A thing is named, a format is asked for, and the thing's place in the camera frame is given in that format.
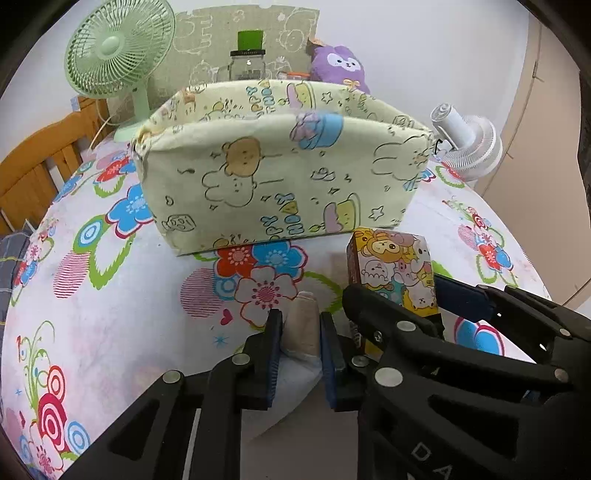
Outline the purple bunny plush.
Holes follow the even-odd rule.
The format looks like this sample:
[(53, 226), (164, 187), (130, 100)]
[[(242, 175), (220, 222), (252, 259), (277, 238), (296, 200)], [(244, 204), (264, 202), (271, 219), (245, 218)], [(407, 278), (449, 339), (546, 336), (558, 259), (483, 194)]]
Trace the purple bunny plush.
[(370, 94), (365, 68), (348, 47), (310, 43), (308, 49), (311, 52), (311, 81), (345, 85)]

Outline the glass mason jar mug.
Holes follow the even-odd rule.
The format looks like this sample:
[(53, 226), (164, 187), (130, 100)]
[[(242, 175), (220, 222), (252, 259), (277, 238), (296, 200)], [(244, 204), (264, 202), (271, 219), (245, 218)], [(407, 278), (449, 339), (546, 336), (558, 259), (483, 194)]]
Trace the glass mason jar mug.
[(266, 78), (265, 49), (233, 50), (229, 54), (229, 63), (220, 67), (218, 82), (240, 80), (262, 80)]

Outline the white beige sock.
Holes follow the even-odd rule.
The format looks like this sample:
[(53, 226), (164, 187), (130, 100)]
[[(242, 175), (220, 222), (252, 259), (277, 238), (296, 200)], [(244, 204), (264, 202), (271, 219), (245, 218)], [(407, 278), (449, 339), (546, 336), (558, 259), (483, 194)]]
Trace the white beige sock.
[(311, 292), (301, 291), (290, 304), (280, 341), (279, 375), (273, 405), (242, 416), (242, 442), (249, 443), (290, 415), (322, 377), (320, 308)]

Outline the floral tablecloth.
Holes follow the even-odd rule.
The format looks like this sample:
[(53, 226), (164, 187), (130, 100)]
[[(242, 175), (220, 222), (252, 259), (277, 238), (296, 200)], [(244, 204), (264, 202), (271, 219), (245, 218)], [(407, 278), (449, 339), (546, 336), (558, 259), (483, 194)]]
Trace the floral tablecloth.
[[(127, 148), (102, 142), (66, 182), (19, 263), (3, 332), (1, 426), (34, 479), (66, 469), (161, 374), (211, 369), (238, 352), (270, 280), (283, 314), (301, 291), (349, 334), (342, 289), (350, 234), (177, 257), (147, 223)], [(493, 209), (430, 162), (401, 231), (423, 236), (437, 273), (550, 298)], [(329, 413), (315, 386), (245, 444), (244, 479), (356, 479), (356, 415)]]

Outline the green desk fan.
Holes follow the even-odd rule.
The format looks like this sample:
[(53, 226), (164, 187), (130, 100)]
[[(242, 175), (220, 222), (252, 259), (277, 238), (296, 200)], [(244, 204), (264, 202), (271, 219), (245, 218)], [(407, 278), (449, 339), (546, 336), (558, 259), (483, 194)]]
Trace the green desk fan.
[(172, 44), (175, 15), (166, 1), (105, 1), (68, 42), (64, 70), (69, 84), (93, 99), (129, 94), (133, 117), (115, 129), (130, 141), (150, 115), (147, 81)]

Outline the grey plaid pillow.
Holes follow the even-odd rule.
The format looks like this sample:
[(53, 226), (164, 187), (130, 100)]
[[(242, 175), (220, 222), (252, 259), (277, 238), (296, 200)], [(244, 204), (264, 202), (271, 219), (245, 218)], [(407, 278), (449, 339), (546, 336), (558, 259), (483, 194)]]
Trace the grey plaid pillow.
[(0, 309), (1, 324), (4, 324), (17, 267), (23, 260), (29, 245), (30, 234), (16, 231), (1, 238), (0, 244)]

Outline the white standing fan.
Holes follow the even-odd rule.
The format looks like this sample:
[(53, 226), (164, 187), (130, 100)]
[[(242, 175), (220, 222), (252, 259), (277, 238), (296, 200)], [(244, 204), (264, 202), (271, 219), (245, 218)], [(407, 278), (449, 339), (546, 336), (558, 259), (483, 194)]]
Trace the white standing fan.
[(436, 157), (465, 182), (487, 176), (502, 160), (502, 139), (489, 119), (462, 116), (453, 105), (442, 103), (432, 111), (431, 122), (437, 139), (444, 143)]

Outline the yellow cartoon tissue pack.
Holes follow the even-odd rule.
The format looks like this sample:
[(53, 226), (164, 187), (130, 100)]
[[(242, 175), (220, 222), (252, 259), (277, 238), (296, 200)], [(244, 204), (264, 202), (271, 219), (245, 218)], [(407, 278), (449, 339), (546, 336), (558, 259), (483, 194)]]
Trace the yellow cartoon tissue pack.
[(397, 230), (357, 227), (346, 247), (349, 285), (366, 288), (436, 325), (445, 327), (435, 275), (424, 237)]

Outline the wooden bed headboard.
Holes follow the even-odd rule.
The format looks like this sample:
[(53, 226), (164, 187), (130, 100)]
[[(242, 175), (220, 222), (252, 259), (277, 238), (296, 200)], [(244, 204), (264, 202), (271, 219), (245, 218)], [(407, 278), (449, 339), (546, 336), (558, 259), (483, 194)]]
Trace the wooden bed headboard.
[(108, 113), (104, 99), (79, 96), (79, 109), (30, 135), (1, 163), (1, 234), (38, 226), (58, 188), (49, 173), (53, 161), (61, 179), (69, 180), (82, 163), (77, 142), (101, 140), (111, 131), (101, 120)]

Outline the green cup on jar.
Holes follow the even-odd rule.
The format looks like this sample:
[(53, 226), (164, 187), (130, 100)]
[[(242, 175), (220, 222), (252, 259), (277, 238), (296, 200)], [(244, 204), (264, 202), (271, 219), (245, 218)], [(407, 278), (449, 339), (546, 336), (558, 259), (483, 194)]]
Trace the green cup on jar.
[(238, 31), (238, 51), (263, 49), (263, 30)]

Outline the yellow cartoon fabric box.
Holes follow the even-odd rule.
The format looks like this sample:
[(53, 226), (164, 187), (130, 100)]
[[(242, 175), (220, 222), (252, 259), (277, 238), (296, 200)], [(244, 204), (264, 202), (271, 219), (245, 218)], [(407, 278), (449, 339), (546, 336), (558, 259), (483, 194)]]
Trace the yellow cartoon fabric box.
[(156, 226), (185, 255), (396, 226), (433, 142), (351, 86), (242, 80), (178, 91), (133, 148)]

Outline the beige door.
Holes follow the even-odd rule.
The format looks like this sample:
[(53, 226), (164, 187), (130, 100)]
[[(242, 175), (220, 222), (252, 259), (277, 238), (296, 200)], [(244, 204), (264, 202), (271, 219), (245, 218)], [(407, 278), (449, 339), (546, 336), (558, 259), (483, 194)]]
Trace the beige door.
[(520, 82), (502, 132), (505, 156), (477, 190), (552, 299), (571, 309), (590, 296), (590, 217), (577, 159), (580, 114), (577, 65), (531, 17)]

